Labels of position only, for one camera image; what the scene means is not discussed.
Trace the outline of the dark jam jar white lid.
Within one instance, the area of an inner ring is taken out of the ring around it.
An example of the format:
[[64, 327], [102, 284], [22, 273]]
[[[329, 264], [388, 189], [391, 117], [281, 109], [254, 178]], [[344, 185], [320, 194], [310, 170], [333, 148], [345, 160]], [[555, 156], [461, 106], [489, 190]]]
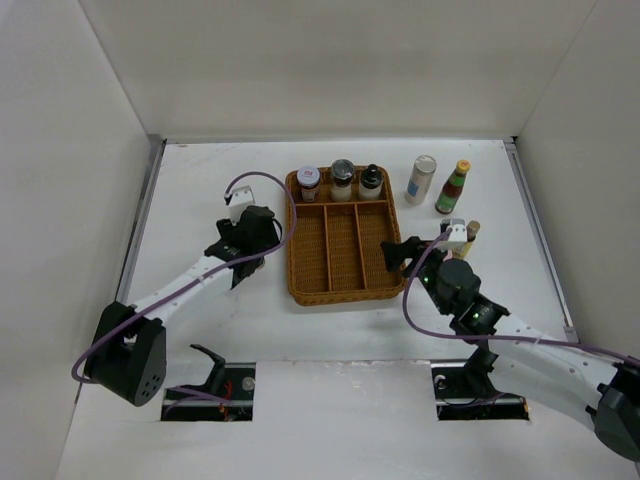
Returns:
[[312, 203], [320, 188], [321, 173], [314, 166], [303, 166], [298, 169], [296, 179], [304, 202]]

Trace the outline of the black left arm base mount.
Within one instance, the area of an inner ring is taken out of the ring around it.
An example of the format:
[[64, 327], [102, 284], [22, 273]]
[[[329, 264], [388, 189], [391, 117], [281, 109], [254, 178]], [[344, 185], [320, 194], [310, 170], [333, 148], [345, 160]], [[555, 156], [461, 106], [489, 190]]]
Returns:
[[160, 419], [164, 422], [249, 422], [253, 419], [257, 366], [227, 362], [192, 344], [191, 359], [168, 367]]

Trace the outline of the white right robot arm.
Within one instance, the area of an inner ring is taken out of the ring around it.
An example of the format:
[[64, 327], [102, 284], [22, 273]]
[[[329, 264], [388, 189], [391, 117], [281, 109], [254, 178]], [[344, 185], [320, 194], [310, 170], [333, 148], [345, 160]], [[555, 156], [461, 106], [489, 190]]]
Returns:
[[436, 310], [451, 319], [451, 340], [475, 351], [464, 384], [473, 394], [492, 390], [524, 396], [593, 432], [617, 455], [639, 460], [639, 361], [597, 346], [554, 339], [484, 296], [464, 260], [443, 251], [449, 235], [382, 242], [385, 267], [419, 281]]

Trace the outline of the black-capped white bottle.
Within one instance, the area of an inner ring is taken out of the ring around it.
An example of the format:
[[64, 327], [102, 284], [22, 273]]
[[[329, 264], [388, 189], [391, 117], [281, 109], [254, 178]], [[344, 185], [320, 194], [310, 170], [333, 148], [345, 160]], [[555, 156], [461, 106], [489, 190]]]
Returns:
[[375, 164], [368, 165], [360, 174], [358, 197], [361, 201], [378, 200], [381, 194], [383, 177]]

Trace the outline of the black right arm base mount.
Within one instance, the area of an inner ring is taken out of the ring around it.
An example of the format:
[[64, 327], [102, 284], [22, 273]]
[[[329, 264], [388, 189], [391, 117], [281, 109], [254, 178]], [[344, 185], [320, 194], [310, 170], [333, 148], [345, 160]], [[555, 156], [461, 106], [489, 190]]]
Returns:
[[440, 421], [529, 420], [524, 397], [496, 390], [488, 379], [495, 355], [474, 353], [467, 360], [430, 365], [436, 415]]

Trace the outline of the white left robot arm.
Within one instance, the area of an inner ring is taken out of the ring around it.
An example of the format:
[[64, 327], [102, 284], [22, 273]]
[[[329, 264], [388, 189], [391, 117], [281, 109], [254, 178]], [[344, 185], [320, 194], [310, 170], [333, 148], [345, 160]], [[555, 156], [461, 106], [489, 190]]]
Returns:
[[237, 221], [217, 222], [220, 238], [194, 265], [148, 297], [125, 305], [114, 301], [103, 310], [80, 369], [82, 383], [98, 384], [128, 403], [146, 405], [165, 382], [167, 325], [178, 310], [199, 295], [217, 296], [236, 288], [264, 264], [264, 257], [285, 239], [274, 212], [250, 205]]

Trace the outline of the small yellow bottle gold cap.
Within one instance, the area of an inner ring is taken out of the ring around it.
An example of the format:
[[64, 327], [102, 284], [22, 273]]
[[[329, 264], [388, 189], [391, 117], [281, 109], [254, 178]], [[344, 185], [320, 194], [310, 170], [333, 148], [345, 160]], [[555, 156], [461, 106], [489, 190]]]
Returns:
[[481, 228], [481, 224], [477, 220], [471, 220], [466, 226], [467, 241], [460, 247], [457, 247], [452, 251], [453, 257], [456, 259], [464, 260], [469, 251], [471, 250], [473, 243], [476, 240], [477, 234]]

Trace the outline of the clear-lid black band grinder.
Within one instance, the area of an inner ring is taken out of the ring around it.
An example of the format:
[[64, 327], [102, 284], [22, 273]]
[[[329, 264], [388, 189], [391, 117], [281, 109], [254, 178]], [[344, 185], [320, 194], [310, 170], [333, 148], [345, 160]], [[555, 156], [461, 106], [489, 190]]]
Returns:
[[348, 202], [352, 196], [354, 164], [348, 159], [337, 159], [330, 167], [330, 174], [332, 179], [331, 199], [338, 203]]

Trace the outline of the tall white silver-capped shaker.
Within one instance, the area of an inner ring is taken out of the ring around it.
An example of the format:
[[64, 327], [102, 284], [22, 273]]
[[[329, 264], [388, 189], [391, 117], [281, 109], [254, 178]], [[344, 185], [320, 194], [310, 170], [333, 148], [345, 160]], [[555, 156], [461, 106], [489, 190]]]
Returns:
[[421, 205], [430, 189], [437, 169], [437, 161], [429, 155], [420, 155], [414, 160], [405, 191], [405, 199], [411, 205]]

